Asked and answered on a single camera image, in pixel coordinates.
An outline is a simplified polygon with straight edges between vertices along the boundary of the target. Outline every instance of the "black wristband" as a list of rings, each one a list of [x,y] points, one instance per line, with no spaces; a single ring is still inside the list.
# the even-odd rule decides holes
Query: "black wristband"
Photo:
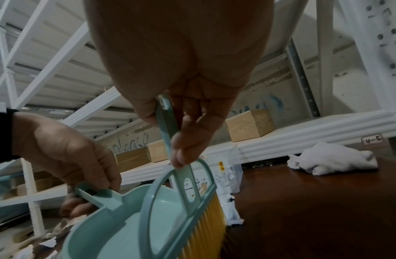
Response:
[[[13,114],[17,110],[7,109],[0,113],[0,163],[20,158],[12,153]]]

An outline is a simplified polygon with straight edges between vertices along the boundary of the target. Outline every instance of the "yellow bristles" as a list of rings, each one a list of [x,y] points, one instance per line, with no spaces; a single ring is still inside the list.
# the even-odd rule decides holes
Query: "yellow bristles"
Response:
[[[183,248],[179,259],[217,259],[226,234],[226,219],[214,194]]]

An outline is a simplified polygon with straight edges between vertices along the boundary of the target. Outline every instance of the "handwriting on wall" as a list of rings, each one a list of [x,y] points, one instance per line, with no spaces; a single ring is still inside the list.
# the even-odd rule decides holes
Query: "handwriting on wall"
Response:
[[[145,132],[142,136],[139,136],[133,140],[130,141],[130,143],[126,143],[125,145],[121,144],[121,140],[119,137],[118,138],[118,144],[113,145],[113,152],[114,154],[134,150],[137,148],[144,148],[147,146],[148,141],[149,141],[149,136],[148,133]]]

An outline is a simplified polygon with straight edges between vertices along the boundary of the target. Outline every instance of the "dark brown tabletop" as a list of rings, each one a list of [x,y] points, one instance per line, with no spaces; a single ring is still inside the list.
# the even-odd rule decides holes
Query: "dark brown tabletop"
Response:
[[[222,258],[396,258],[396,162],[312,176],[286,165],[246,170]]]

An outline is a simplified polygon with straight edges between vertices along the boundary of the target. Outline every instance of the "yellow label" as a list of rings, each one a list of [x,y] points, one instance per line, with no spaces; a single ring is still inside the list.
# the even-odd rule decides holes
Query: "yellow label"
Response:
[[[220,170],[221,170],[222,172],[224,172],[224,171],[225,171],[225,167],[223,166],[223,163],[222,163],[222,161],[221,161],[221,162],[219,162],[218,164],[219,164],[219,168],[220,168]]]

